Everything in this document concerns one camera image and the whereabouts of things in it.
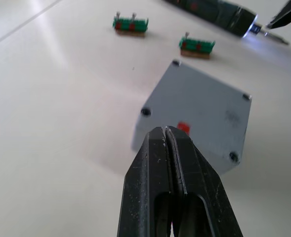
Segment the led light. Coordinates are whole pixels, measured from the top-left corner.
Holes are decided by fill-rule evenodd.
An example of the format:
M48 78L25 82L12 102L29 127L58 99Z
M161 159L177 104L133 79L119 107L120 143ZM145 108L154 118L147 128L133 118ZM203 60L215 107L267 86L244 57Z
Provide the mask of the led light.
M255 16L255 18L254 18L254 20L253 20L253 22L252 22L252 24L249 26L249 29L248 29L248 31L246 31L246 33L243 35L243 37L242 38L244 38L248 33L249 33L249 31L251 30L251 28L253 27L253 25L254 25L254 23L255 23L255 21L257 20L257 16L258 15L256 15Z

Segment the black screw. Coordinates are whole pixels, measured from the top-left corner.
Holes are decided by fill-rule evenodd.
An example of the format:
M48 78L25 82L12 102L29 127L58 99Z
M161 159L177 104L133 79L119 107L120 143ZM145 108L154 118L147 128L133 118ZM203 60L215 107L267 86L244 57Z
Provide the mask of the black screw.
M143 108L141 109L141 114L145 117L151 116L151 110L149 108Z
M234 163L238 163L239 162L239 157L235 152L230 152L230 159L232 162Z
M247 101L250 101L252 96L251 95L247 95L247 94L243 94L243 98L246 99Z
M173 63L173 65L175 65L177 67L179 67L181 64L181 62L179 60L176 60L176 59L174 59L172 63Z

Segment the white table surface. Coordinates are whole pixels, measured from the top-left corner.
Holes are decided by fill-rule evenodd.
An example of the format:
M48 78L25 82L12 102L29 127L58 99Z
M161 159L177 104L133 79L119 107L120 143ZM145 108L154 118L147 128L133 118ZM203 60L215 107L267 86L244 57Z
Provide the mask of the white table surface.
M216 45L209 61L182 61L253 96L243 161L223 176L244 236L291 236L291 44L236 39L161 0L9 2L0 1L0 237L116 236L136 118L181 58L186 31ZM267 23L285 1L236 2ZM118 10L149 17L147 37L117 36ZM275 32L291 42L291 24Z

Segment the gray metal box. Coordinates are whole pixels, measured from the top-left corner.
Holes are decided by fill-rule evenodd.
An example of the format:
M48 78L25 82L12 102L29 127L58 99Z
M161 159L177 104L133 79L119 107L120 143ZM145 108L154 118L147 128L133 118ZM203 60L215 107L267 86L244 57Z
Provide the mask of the gray metal box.
M154 127L184 123L218 174L241 161L251 97L174 60L139 115L132 148Z

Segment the screwdriver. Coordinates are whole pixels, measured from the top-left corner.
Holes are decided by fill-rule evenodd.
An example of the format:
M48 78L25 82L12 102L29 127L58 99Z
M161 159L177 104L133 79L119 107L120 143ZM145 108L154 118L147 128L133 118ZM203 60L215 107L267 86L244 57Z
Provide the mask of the screwdriver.
M244 38L249 32L262 34L279 43L289 44L256 23L257 14L239 5L221 0L167 0L168 2Z

